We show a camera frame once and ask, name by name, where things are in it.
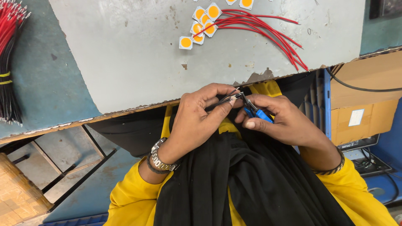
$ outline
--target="workbench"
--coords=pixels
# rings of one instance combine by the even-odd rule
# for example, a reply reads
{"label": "workbench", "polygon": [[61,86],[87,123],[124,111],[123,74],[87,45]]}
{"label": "workbench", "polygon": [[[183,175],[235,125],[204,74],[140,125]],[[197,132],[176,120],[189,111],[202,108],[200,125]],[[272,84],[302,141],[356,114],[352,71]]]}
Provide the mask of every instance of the workbench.
{"label": "workbench", "polygon": [[[12,60],[23,127],[0,124],[0,144],[84,123],[177,103],[185,92],[212,82],[234,86],[297,71],[266,37],[221,29],[192,50],[178,48],[190,36],[197,6],[224,0],[24,0],[32,11]],[[359,57],[365,0],[255,0],[250,13],[304,49],[309,69]]]}

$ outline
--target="blue pliers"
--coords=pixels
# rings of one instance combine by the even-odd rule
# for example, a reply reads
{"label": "blue pliers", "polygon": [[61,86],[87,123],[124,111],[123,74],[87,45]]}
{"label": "blue pliers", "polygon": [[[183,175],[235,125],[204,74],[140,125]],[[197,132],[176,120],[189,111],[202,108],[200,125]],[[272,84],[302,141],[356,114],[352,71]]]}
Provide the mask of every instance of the blue pliers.
{"label": "blue pliers", "polygon": [[251,101],[249,99],[247,99],[244,95],[241,96],[243,103],[245,105],[244,110],[246,111],[246,113],[248,114],[248,116],[250,118],[260,118],[263,119],[265,121],[268,121],[270,123],[274,123],[272,118],[267,116],[262,110],[259,110],[258,108],[256,108],[254,106],[254,104],[251,103]]}

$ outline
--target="brown cardboard box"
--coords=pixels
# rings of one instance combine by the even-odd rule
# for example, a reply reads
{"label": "brown cardboard box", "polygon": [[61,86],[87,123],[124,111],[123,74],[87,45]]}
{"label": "brown cardboard box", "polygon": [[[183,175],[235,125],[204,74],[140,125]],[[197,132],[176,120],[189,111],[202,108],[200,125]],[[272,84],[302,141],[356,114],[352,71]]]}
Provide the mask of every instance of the brown cardboard box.
{"label": "brown cardboard box", "polygon": [[[369,89],[402,87],[402,51],[344,64],[335,75],[351,86]],[[398,92],[365,92],[347,88],[331,80],[331,109],[396,100]]]}
{"label": "brown cardboard box", "polygon": [[339,108],[331,111],[331,134],[335,145],[391,130],[398,100]]}

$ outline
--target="led chip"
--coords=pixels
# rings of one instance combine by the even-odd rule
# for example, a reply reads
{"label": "led chip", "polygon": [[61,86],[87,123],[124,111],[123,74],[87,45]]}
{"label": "led chip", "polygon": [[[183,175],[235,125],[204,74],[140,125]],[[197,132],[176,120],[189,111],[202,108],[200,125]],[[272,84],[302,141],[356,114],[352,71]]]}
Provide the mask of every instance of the led chip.
{"label": "led chip", "polygon": [[[203,29],[207,28],[208,26],[210,26],[210,25],[212,25],[212,24],[213,24],[213,22],[212,22],[211,20],[207,20],[207,21],[205,22],[205,25],[204,25]],[[206,29],[206,30],[204,31],[204,33],[205,33],[206,35],[208,35],[208,37],[212,37],[212,36],[215,34],[215,32],[216,32],[217,29],[218,29],[218,26],[213,25],[213,26],[209,27],[208,29]]]}
{"label": "led chip", "polygon": [[240,6],[240,8],[245,8],[245,9],[251,10],[253,3],[254,3],[254,0],[240,0],[239,6]]}
{"label": "led chip", "polygon": [[194,22],[193,22],[193,25],[191,26],[190,33],[196,35],[196,34],[198,34],[199,32],[202,31],[202,29],[203,29],[202,27],[203,27],[203,26],[202,26],[200,23],[198,23],[197,21],[194,21]]}
{"label": "led chip", "polygon": [[201,16],[201,19],[199,19],[198,22],[200,24],[204,25],[205,22],[207,22],[207,20],[210,20],[210,18],[205,13],[203,13]]}
{"label": "led chip", "polygon": [[199,44],[199,45],[202,45],[202,44],[204,43],[205,34],[204,34],[204,33],[201,33],[201,34],[202,34],[201,37],[199,37],[199,36],[197,35],[197,36],[195,36],[195,37],[193,38],[193,42],[194,42],[194,43],[197,43],[197,44]]}
{"label": "led chip", "polygon": [[193,48],[193,38],[181,36],[179,39],[179,49],[192,49]]}
{"label": "led chip", "polygon": [[225,0],[228,5],[233,5],[233,3],[237,0]]}
{"label": "led chip", "polygon": [[219,9],[216,3],[213,2],[205,10],[205,14],[212,20],[212,22],[215,22],[215,20],[218,19],[218,17],[222,14],[222,11]]}
{"label": "led chip", "polygon": [[193,19],[196,21],[199,21],[201,19],[201,16],[205,13],[205,9],[202,8],[201,6],[197,6],[197,8],[194,11],[193,14]]}

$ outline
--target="bangle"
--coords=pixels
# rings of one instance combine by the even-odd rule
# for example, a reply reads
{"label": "bangle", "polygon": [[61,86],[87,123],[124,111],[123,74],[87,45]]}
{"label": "bangle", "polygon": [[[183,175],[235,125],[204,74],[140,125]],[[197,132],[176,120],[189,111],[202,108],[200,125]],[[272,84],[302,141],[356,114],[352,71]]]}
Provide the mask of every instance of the bangle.
{"label": "bangle", "polygon": [[154,172],[154,173],[157,173],[157,174],[166,174],[166,173],[170,173],[170,170],[160,171],[160,170],[157,170],[157,169],[155,169],[154,167],[152,167],[152,165],[151,165],[151,163],[150,163],[151,154],[152,154],[152,153],[149,153],[148,156],[147,156],[147,165],[148,165],[148,167],[150,168],[150,170],[151,170],[152,172]]}
{"label": "bangle", "polygon": [[345,164],[345,156],[343,155],[342,151],[336,147],[336,150],[338,151],[338,153],[340,154],[340,163],[337,167],[335,167],[332,170],[326,170],[326,171],[317,171],[317,170],[313,170],[313,172],[315,174],[318,175],[330,175],[330,174],[334,174],[336,172],[338,172],[339,170],[341,170],[343,168],[343,165]]}

